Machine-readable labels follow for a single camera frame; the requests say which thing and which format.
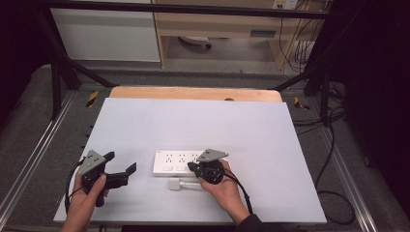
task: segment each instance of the wall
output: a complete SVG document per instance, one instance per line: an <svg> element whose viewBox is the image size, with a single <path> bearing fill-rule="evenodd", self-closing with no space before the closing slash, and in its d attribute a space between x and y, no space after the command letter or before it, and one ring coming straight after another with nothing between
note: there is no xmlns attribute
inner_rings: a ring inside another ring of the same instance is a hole
<svg viewBox="0 0 410 232"><path fill-rule="evenodd" d="M150 3L149 0L103 0ZM51 10L69 56L76 60L159 62L152 13Z"/></svg>

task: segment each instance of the white power strip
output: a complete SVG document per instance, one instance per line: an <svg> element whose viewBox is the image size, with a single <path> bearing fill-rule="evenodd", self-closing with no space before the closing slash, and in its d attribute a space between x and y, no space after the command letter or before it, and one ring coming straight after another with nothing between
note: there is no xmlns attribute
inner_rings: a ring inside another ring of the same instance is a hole
<svg viewBox="0 0 410 232"><path fill-rule="evenodd" d="M192 177L195 176L188 168L188 162L197 162L204 151L163 151L155 153L154 176L162 177Z"/></svg>

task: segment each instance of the floor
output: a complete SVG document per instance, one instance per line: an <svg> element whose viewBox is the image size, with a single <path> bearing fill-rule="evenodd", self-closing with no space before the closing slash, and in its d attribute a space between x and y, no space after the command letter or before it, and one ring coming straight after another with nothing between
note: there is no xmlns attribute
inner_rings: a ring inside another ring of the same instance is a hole
<svg viewBox="0 0 410 232"><path fill-rule="evenodd" d="M211 39L211 43L213 47L208 50L173 38L165 68L158 64L88 65L104 78L122 85L266 89L275 87L297 74L290 67L278 71L272 55L266 52L269 50L268 45L263 41ZM295 59L292 59L293 66L299 66L294 61ZM81 79L84 85L79 91L66 93L66 96L72 94L73 102L64 121L44 148L41 160L33 167L34 171L29 176L30 181L23 185L15 205L10 206L13 211L7 216L4 231L59 230L61 225L52 219L59 197L64 192L64 178L72 166L71 163L78 160L82 146L87 143L87 134L90 134L91 126L97 119L103 99L109 95L109 89L97 85L85 76ZM305 84L305 81L301 81L281 93L283 100L288 103L294 121L317 118L312 105L313 102L317 102L317 98L305 98L302 92ZM335 84L333 87L342 92L342 86ZM96 102L91 108L85 107L94 90L99 90ZM299 98L302 106L295 107L295 97ZM10 164L0 165L2 201L8 197L20 170L25 168L24 165L31 159L32 152L50 124L51 100L49 69L40 69L33 74L20 104L1 129L1 160L2 163ZM331 100L330 107L336 108L339 101ZM342 154L378 231L410 231L408 218L398 206L378 170L365 166L360 146L349 128L348 121L340 119L334 122L333 126L337 150ZM329 153L325 129L310 126L296 127L295 130L299 134L312 180L316 180ZM327 166L318 189L333 190L343 196L346 195L335 166L335 158L332 158ZM337 220L350 218L348 205L339 197L323 195L320 199L325 213L329 216ZM3 213L4 206L1 205L0 213ZM329 221L325 225L302 228L309 231L363 231L357 220L349 225ZM108 229L118 230L118 226L111 226Z"/></svg>

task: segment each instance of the human hand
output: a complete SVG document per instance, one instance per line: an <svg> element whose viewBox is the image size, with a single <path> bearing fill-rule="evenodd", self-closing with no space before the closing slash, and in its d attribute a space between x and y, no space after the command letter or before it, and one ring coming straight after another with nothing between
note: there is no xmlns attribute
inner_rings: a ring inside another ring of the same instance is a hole
<svg viewBox="0 0 410 232"><path fill-rule="evenodd" d="M230 171L229 163L225 160L221 162L223 167ZM203 189L215 197L218 204L229 214L236 224L239 224L250 215L244 203L242 203L238 185L232 179L223 176L219 184L213 185L199 178L199 183Z"/></svg>
<svg viewBox="0 0 410 232"><path fill-rule="evenodd" d="M69 213L62 231L87 231L91 215L94 212L97 197L103 190L105 182L106 176L101 175L87 194L84 191L84 188L81 188L81 176L75 175L73 190L79 190L72 196Z"/></svg>

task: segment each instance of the wooden edge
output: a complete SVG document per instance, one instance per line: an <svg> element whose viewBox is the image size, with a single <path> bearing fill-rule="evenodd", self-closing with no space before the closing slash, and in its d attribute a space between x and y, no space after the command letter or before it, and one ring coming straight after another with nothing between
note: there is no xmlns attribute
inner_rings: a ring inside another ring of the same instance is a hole
<svg viewBox="0 0 410 232"><path fill-rule="evenodd" d="M119 86L112 89L109 97L119 99L174 99L216 101L232 99L234 101L242 102L282 102L280 93L274 90L188 87Z"/></svg>

